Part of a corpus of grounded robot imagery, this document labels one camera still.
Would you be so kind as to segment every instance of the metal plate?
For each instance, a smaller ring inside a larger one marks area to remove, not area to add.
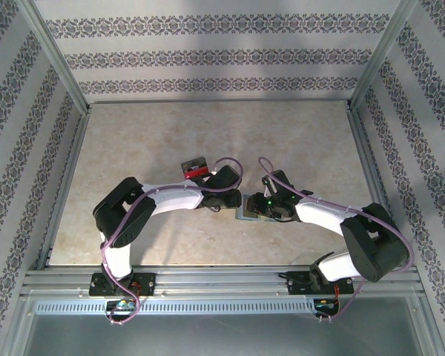
[[[355,292],[351,278],[341,278],[336,282],[323,286],[319,291],[314,291],[310,286],[309,271],[289,271],[285,272],[285,274],[290,295],[334,294],[335,285],[340,287],[340,294],[353,294]]]
[[[105,300],[43,300],[36,304],[37,315],[103,315]],[[127,314],[128,311],[116,311]],[[234,314],[314,314],[313,299],[270,298],[264,300],[158,300],[141,301],[139,314],[145,315],[234,315]]]
[[[155,273],[134,273],[132,282],[138,283],[142,290],[141,296],[154,295],[155,290]],[[89,297],[121,297],[121,294],[116,294],[107,278],[103,273],[94,273],[90,279]]]

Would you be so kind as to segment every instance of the metal profile bar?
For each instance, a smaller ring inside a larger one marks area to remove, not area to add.
[[[157,271],[154,298],[183,298],[201,300],[207,298],[267,298],[288,296],[285,280],[277,274],[288,270],[306,270],[306,266],[258,266],[258,267],[156,267],[136,268],[136,271]],[[30,271],[24,279],[21,296],[43,299],[52,297],[88,299],[88,288],[94,268],[59,268],[51,271]],[[423,286],[415,268],[401,274],[388,274],[378,283],[367,283],[362,297],[375,295],[412,296],[423,294]]]
[[[24,14],[27,23],[30,25],[31,29],[35,33],[36,38],[42,45],[43,50],[46,53],[51,64],[54,66],[54,69],[56,69],[59,78],[65,84],[65,87],[71,95],[74,103],[78,107],[79,112],[87,112],[89,104],[81,88],[77,84],[76,79],[71,73],[71,70],[67,65],[67,62],[62,55],[58,45],[54,41],[51,32],[47,28],[46,22],[39,13],[38,7],[35,5],[33,0],[16,0],[16,3],[20,11]]]
[[[50,229],[48,230],[47,236],[44,239],[42,252],[38,258],[38,263],[36,265],[37,269],[43,269],[46,266],[50,248],[54,243],[54,240],[56,239],[56,235],[58,234],[59,223],[61,222],[62,213],[66,205],[67,195],[69,194],[71,182],[73,181],[73,175],[74,171],[76,170],[77,160],[81,151],[82,142],[84,141],[86,128],[88,127],[89,117],[90,110],[82,114],[76,139],[74,141],[73,147],[71,148],[71,158],[69,163],[67,164],[65,175],[63,176],[64,185],[61,187],[58,193],[56,209],[54,209],[53,216],[51,217],[50,221]]]
[[[245,274],[245,273],[265,273],[273,274],[287,271],[308,271],[308,266],[293,266],[293,265],[255,265],[255,266],[134,266],[135,272],[149,272],[164,274]],[[100,272],[99,266],[49,266],[42,271],[27,271],[26,277],[38,275],[80,275],[92,274]],[[417,267],[413,266],[404,273],[417,274]],[[384,279],[390,278],[392,274],[384,276]]]
[[[17,324],[14,327],[14,334],[9,333],[5,341],[2,355],[23,355],[23,351],[28,342],[31,326],[33,325],[33,312],[36,304],[33,300],[19,301],[22,305],[18,320],[14,320]]]
[[[13,312],[13,318],[8,329],[7,338],[1,350],[2,355],[13,355],[12,348],[15,346],[13,342],[16,340],[16,335],[20,332],[20,325],[22,318],[26,315],[24,312],[26,301],[18,299],[15,306],[15,311]]]
[[[392,44],[394,44],[395,38],[401,31],[403,24],[409,18],[415,4],[417,4],[417,0],[400,0],[399,5],[392,14],[391,21],[389,21],[386,30],[366,65],[366,69],[357,81],[356,88],[351,97],[353,108],[357,108],[363,100],[364,94],[369,89],[372,80],[384,62]]]
[[[444,356],[444,345],[438,345],[435,342],[435,338],[440,337],[435,319],[433,319],[432,315],[432,319],[429,320],[429,315],[426,313],[421,300],[426,301],[426,297],[410,297],[406,299],[422,353],[424,355]]]
[[[349,125],[351,126],[353,138],[355,139],[357,153],[361,161],[361,166],[363,167],[371,199],[386,207],[387,201],[381,189],[380,177],[376,171],[374,160],[369,152],[368,142],[361,127],[360,117],[357,111],[352,110],[347,103],[346,114],[348,115]]]

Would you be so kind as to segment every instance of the aluminum frame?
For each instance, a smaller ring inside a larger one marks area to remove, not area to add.
[[[386,198],[382,194],[380,177],[376,171],[374,160],[369,153],[368,142],[361,127],[360,118],[357,111],[352,110],[348,103],[346,103],[345,108],[371,199],[382,206],[387,206]]]
[[[286,281],[277,275],[280,272],[308,269],[308,266],[135,268],[137,272],[156,273],[154,296],[145,298],[140,314],[306,313],[313,307],[313,297],[289,295]],[[50,267],[44,271],[29,271],[24,279],[13,317],[13,327],[10,328],[2,354],[23,354],[36,315],[86,315],[103,312],[105,301],[116,298],[89,297],[90,279],[92,273],[96,271],[99,271],[96,267]],[[358,283],[359,281],[354,281],[355,288]],[[316,298],[323,297],[332,295],[316,296]],[[346,300],[350,296],[340,297]],[[423,353],[445,355],[415,267],[404,273],[388,274],[378,283],[367,283],[358,297],[406,298]],[[183,310],[181,306],[184,305],[201,307],[187,307]],[[221,305],[228,307],[226,310],[224,307],[221,310]]]

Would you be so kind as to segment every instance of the glass panel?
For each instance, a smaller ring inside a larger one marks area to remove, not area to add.
[[[405,298],[359,298],[333,323],[311,315],[36,315],[26,355],[422,355]]]

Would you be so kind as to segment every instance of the wire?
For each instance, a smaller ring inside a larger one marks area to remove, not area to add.
[[[338,287],[338,284],[334,285],[334,295],[335,295],[335,302],[334,304],[338,304],[340,302],[340,287]]]
[[[208,206],[208,209],[211,210],[213,213],[219,213],[221,211],[220,206]]]
[[[131,287],[136,286],[136,295],[137,297],[140,297],[140,292],[142,291],[142,286],[140,284],[138,284],[137,282],[133,282],[131,284]]]
[[[272,217],[272,219],[274,219],[275,221],[278,221],[279,223],[292,223],[295,220],[290,219],[290,220],[278,220],[276,217]]]
[[[124,323],[127,323],[128,321],[132,320],[139,313],[139,310],[140,310],[140,299],[139,299],[138,289],[137,289],[137,293],[133,293],[130,289],[125,288],[117,280],[117,278],[115,278],[112,275],[112,272],[111,272],[111,270],[109,269],[109,266],[108,266],[107,258],[105,257],[105,252],[107,251],[108,248],[110,248],[113,245],[113,243],[115,242],[115,240],[119,236],[120,231],[122,231],[122,229],[124,228],[125,224],[127,223],[127,221],[129,219],[130,215],[132,214],[132,212],[136,209],[138,204],[140,204],[140,202],[142,200],[144,200],[144,198],[146,198],[149,195],[151,195],[153,193],[156,193],[158,191],[164,191],[164,190],[168,190],[168,189],[188,189],[188,190],[192,190],[192,191],[209,191],[209,192],[212,192],[212,193],[222,193],[224,191],[230,191],[232,189],[237,189],[239,187],[240,183],[243,180],[243,174],[244,174],[243,165],[241,165],[241,163],[237,159],[235,159],[235,158],[223,157],[223,158],[218,159],[213,164],[213,167],[211,168],[211,171],[213,171],[214,168],[216,167],[216,165],[219,162],[222,162],[222,161],[232,161],[232,162],[235,162],[239,166],[239,169],[240,169],[239,179],[233,185],[230,185],[227,188],[221,188],[221,189],[206,188],[206,187],[196,187],[196,186],[192,186],[192,185],[165,185],[165,186],[162,186],[162,187],[158,187],[158,188],[146,191],[144,194],[142,194],[140,197],[138,197],[135,200],[135,202],[133,202],[132,206],[127,210],[127,213],[125,213],[125,216],[123,217],[123,219],[120,222],[119,226],[117,226],[117,229],[113,232],[111,237],[109,237],[107,242],[102,244],[101,255],[102,255],[102,265],[104,266],[104,270],[106,271],[106,273],[108,274],[108,276],[112,280],[112,282],[114,282],[116,284],[116,286],[118,286],[121,290],[123,290],[125,293],[127,293],[128,295],[130,295],[131,297],[133,297],[135,299],[135,308],[128,315],[128,317],[126,317],[124,320],[116,321],[116,320],[114,320],[112,318],[112,316],[113,316],[113,311],[112,311],[109,314],[109,316],[108,316],[108,319],[111,321],[111,323],[123,325]]]
[[[266,166],[264,166],[263,161],[267,162],[270,165],[270,168],[267,168]],[[410,245],[409,241],[405,238],[405,236],[402,235],[402,233],[399,230],[397,230],[396,228],[392,227],[387,222],[385,222],[385,221],[383,221],[381,219],[378,219],[377,217],[373,217],[371,214],[367,214],[364,211],[351,208],[350,206],[344,206],[344,205],[341,205],[341,204],[337,204],[335,202],[329,202],[328,200],[322,200],[320,198],[310,197],[309,195],[306,195],[306,194],[302,193],[301,191],[296,191],[290,185],[285,184],[284,182],[282,182],[281,180],[279,180],[278,178],[276,178],[272,174],[272,172],[274,171],[274,166],[272,165],[272,163],[268,159],[266,159],[265,157],[259,157],[258,162],[259,162],[260,166],[262,167],[262,169],[267,173],[267,175],[273,181],[277,182],[278,184],[283,186],[285,189],[288,189],[292,193],[295,193],[299,197],[302,197],[304,199],[307,199],[308,201],[312,201],[312,202],[315,202],[317,204],[328,206],[330,208],[334,208],[334,209],[337,209],[337,210],[340,210],[340,211],[348,211],[348,212],[359,214],[359,215],[361,215],[363,217],[366,217],[366,218],[370,219],[374,223],[377,223],[377,224],[383,226],[384,228],[388,229],[393,234],[395,234],[402,241],[402,243],[406,246],[407,251],[409,252],[409,260],[407,261],[407,264],[404,267],[396,269],[395,271],[391,271],[391,273],[401,273],[401,272],[407,271],[412,266],[412,264],[414,263],[414,249]],[[338,317],[340,317],[347,310],[347,308],[351,305],[353,300],[356,298],[356,296],[361,291],[361,288],[363,288],[365,282],[366,282],[366,280],[363,278],[361,280],[361,282],[359,283],[359,286],[356,288],[355,292],[351,296],[351,298],[349,298],[349,300],[346,303],[346,305],[335,316],[331,317],[332,320],[337,319]]]

